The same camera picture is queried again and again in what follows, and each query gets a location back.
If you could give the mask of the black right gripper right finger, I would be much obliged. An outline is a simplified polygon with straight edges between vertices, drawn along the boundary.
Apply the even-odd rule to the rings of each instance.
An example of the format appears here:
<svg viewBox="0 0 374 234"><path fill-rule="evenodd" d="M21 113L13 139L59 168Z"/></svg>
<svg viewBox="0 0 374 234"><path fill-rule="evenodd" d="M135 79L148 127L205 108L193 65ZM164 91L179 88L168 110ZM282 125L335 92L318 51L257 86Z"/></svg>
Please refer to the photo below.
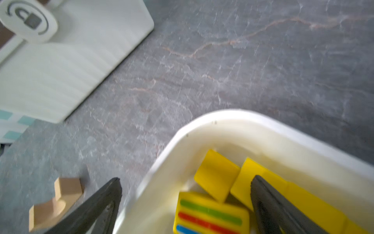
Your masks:
<svg viewBox="0 0 374 234"><path fill-rule="evenodd" d="M261 234L326 234L260 175L251 181L251 201Z"/></svg>

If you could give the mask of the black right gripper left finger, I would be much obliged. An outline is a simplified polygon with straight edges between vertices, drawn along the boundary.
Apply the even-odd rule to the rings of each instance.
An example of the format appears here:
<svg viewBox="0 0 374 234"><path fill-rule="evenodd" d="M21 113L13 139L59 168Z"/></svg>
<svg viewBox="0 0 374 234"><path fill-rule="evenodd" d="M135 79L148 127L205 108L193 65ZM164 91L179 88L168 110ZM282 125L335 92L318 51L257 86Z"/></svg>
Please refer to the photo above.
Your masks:
<svg viewBox="0 0 374 234"><path fill-rule="evenodd" d="M47 234L112 234L122 198L120 178L114 177Z"/></svg>

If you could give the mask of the white oval plastic tub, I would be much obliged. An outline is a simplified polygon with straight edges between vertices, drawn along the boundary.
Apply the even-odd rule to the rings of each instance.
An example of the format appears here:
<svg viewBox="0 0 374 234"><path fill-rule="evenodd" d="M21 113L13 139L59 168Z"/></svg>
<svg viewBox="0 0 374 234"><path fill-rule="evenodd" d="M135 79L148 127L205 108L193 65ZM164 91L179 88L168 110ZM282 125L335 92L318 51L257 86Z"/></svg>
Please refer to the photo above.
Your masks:
<svg viewBox="0 0 374 234"><path fill-rule="evenodd" d="M200 191L193 177L214 149L241 166L248 158L374 231L374 167L275 119L220 110L182 127L118 215L116 234L170 234L180 191Z"/></svg>

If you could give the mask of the rainbow striped block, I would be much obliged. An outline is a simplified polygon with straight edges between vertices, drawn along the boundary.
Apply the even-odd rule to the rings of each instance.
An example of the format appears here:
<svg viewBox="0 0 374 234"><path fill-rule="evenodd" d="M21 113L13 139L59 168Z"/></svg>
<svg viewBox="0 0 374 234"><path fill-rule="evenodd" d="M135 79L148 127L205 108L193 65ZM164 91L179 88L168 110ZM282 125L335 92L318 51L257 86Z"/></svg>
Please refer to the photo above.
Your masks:
<svg viewBox="0 0 374 234"><path fill-rule="evenodd" d="M208 195L180 192L173 224L175 234L249 234L249 210L219 203Z"/></svg>

